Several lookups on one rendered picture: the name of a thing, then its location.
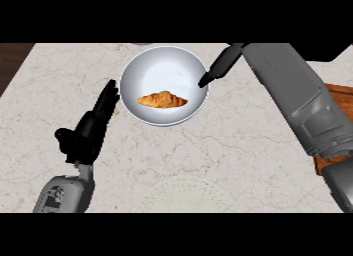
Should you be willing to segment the pale round placemat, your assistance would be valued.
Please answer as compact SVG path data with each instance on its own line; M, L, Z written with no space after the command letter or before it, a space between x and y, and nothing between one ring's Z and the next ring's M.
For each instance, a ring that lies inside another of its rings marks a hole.
M212 181L197 176L175 176L160 181L143 196L141 212L236 212L233 196Z

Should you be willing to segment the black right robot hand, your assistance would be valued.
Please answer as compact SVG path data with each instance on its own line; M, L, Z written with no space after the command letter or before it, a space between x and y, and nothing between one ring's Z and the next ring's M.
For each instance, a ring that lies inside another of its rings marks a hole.
M230 46L224 49L211 66L211 70L205 73L200 79L200 87L206 87L212 81L225 77L243 55L245 46L245 43L231 43Z

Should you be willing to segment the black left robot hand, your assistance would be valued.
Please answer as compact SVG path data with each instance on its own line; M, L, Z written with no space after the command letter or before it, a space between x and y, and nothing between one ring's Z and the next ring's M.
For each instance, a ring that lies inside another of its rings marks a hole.
M67 155L67 163L75 165L94 164L100 156L107 126L119 99L120 95L116 81L110 80L100 94L94 109L85 113L76 129L60 128L56 131L60 150Z

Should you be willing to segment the white bowl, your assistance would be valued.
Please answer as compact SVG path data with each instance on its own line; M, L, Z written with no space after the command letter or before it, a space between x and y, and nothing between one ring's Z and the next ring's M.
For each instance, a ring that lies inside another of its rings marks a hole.
M209 87L199 86L206 67L187 49L160 46L146 50L129 62L120 78L120 97L131 114L147 124L168 127L185 122L200 111ZM169 91L187 100L175 108L138 103L143 96Z

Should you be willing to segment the golden brown croissant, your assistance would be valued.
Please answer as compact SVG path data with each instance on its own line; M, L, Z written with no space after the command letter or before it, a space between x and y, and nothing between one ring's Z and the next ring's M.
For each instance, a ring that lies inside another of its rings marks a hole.
M138 103L154 108L177 108L182 107L188 100L172 94L169 91L153 93L138 99Z

